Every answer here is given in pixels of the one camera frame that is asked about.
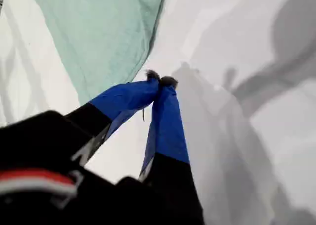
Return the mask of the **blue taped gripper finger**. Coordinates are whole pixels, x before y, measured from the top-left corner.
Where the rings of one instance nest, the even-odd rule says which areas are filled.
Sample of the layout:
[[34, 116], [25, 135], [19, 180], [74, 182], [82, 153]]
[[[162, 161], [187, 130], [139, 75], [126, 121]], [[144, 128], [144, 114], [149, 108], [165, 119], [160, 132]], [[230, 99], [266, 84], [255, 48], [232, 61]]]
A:
[[91, 136], [71, 159], [85, 165], [123, 123], [153, 102], [159, 89], [159, 74], [148, 70], [146, 80], [115, 85], [67, 114], [68, 120]]
[[164, 224], [202, 225], [203, 210], [191, 171], [177, 80], [162, 77], [152, 106], [140, 178], [158, 202], [154, 211]]

